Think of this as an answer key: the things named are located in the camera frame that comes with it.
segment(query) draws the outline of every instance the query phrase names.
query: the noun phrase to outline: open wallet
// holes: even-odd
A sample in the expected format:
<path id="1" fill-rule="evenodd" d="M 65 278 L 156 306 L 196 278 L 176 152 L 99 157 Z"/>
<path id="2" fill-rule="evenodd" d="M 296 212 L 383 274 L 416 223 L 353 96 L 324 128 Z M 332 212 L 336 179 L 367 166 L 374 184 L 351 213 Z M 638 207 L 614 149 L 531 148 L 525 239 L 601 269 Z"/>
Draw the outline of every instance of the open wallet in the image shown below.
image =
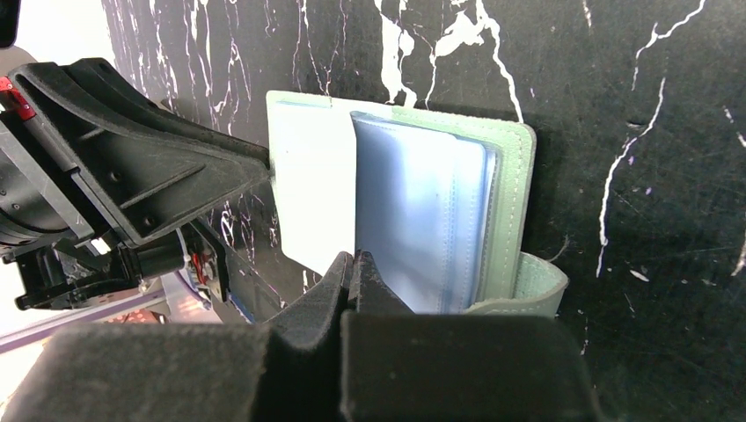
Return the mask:
<path id="1" fill-rule="evenodd" d="M 370 251 L 414 312 L 554 317 L 567 276 L 520 252 L 536 150 L 520 123 L 267 94 L 282 252 Z"/>

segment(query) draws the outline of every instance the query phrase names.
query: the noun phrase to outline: wallet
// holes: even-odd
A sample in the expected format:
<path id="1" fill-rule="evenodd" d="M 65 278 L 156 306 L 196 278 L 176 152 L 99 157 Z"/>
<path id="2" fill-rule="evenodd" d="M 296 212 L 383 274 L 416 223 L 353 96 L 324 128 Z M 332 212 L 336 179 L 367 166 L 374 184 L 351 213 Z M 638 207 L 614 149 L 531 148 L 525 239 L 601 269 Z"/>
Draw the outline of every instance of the wallet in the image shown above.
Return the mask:
<path id="1" fill-rule="evenodd" d="M 417 313 L 554 316 L 567 276 L 520 252 L 530 127 L 286 91 L 267 118 L 288 258 L 323 274 L 370 251 Z"/>

